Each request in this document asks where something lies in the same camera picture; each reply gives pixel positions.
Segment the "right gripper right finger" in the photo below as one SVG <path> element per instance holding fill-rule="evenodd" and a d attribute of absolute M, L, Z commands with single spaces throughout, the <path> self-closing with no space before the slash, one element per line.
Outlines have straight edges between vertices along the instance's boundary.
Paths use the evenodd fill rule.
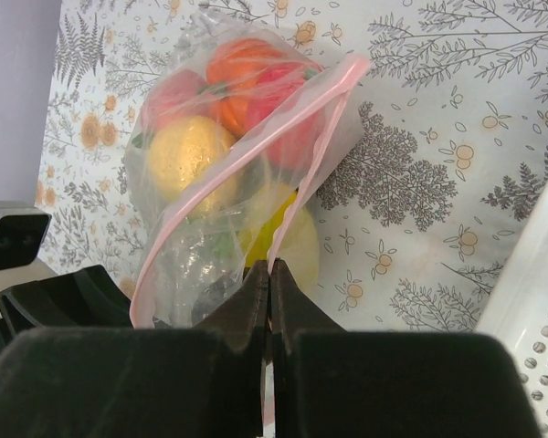
<path fill-rule="evenodd" d="M 348 331 L 270 274 L 279 437 L 537 437 L 513 360 L 480 334 Z"/>

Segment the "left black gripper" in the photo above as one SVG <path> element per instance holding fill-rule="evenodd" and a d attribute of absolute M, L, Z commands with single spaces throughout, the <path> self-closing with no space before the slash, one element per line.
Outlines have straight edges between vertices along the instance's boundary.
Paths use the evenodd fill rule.
<path fill-rule="evenodd" d="M 131 301 L 101 265 L 58 275 L 45 264 L 0 271 L 0 353 L 39 327 L 129 327 Z"/>

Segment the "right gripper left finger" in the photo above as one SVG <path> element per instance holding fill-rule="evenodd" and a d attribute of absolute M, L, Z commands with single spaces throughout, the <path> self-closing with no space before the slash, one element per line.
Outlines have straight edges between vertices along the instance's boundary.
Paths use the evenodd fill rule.
<path fill-rule="evenodd" d="M 191 328 L 39 327 L 0 353 L 0 437 L 259 437 L 264 262 Z"/>

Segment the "green grapes toy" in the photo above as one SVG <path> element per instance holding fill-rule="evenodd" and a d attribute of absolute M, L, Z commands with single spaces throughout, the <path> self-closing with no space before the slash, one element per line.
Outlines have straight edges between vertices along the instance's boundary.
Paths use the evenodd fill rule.
<path fill-rule="evenodd" d="M 225 216 L 197 216 L 185 219 L 187 244 L 206 262 L 231 262 L 237 257 L 237 238 Z"/>

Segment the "yellow starfruit toy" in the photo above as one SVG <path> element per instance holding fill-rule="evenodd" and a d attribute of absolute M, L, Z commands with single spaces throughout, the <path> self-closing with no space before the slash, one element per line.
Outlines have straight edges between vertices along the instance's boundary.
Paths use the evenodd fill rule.
<path fill-rule="evenodd" d="M 245 268 L 258 260 L 265 260 L 271 247 L 274 231 L 280 227 L 284 213 L 296 200 L 293 190 L 264 225 L 257 230 L 244 229 L 238 233 L 241 248 L 246 255 Z M 299 289 L 307 296 L 317 292 L 320 262 L 320 244 L 314 220 L 306 207 L 301 207 L 293 217 L 281 242 L 278 258 L 284 260 Z"/>

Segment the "yellow lemon toy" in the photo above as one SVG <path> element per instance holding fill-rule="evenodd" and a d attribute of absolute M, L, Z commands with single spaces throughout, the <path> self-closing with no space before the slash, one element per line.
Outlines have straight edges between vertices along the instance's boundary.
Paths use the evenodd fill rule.
<path fill-rule="evenodd" d="M 169 122 L 153 137 L 147 154 L 153 185 L 166 202 L 223 159 L 236 138 L 216 121 L 190 116 Z"/>

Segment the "pink peach toy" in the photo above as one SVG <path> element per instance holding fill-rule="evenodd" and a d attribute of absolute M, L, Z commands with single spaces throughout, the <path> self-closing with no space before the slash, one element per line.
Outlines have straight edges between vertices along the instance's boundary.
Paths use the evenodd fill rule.
<path fill-rule="evenodd" d="M 208 116 L 208 106 L 197 99 L 198 92 L 205 87 L 206 81 L 190 69 L 174 72 L 157 82 L 142 104 L 142 127 L 158 131 L 174 120 Z"/>

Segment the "clear zip top bag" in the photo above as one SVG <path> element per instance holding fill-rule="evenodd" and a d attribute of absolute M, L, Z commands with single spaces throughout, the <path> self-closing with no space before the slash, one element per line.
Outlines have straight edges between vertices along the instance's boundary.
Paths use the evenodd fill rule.
<path fill-rule="evenodd" d="M 257 127 L 246 129 L 242 137 L 233 135 L 236 142 L 227 156 L 210 165 L 176 200 L 166 202 L 153 185 L 147 160 L 150 143 L 159 130 L 145 130 L 139 116 L 125 153 L 131 200 L 148 227 L 130 306 L 131 323 L 138 329 L 191 327 L 193 304 L 204 289 L 226 278 L 241 285 L 248 268 L 238 233 L 259 230 L 296 190 L 296 200 L 274 231 L 266 259 L 258 260 L 273 266 L 276 259 L 281 259 L 277 254 L 294 215 L 301 207 L 308 209 L 310 198 L 362 137 L 355 94 L 369 68 L 367 57 L 347 54 L 324 67 L 270 27 L 215 10 L 203 9 L 192 15 L 168 68 L 157 82 L 183 69 L 194 71 L 206 82 L 206 68 L 216 49 L 250 37 L 261 38 L 284 53 L 270 66 L 298 61 L 321 67 L 317 76 L 294 93 L 296 118 L 288 119 L 292 125 L 318 110 L 325 112 L 311 163 L 293 172 L 272 165 L 267 158 L 266 149 L 278 138 L 282 127 L 276 118 L 285 114 L 284 109 L 277 109 Z M 207 89 L 206 82 L 197 99 L 209 109 L 215 98 Z M 186 242 L 185 219 L 197 216 L 225 216 L 231 221 L 237 238 L 234 261 L 206 262 L 191 249 Z"/>

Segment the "orange pumpkin toy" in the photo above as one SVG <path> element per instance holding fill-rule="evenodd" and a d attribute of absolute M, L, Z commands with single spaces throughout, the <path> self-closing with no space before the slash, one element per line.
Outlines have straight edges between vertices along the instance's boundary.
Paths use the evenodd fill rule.
<path fill-rule="evenodd" d="M 211 116 L 237 138 L 246 133 L 250 91 L 258 74 L 284 53 L 261 38 L 241 38 L 219 46 L 206 68 Z"/>

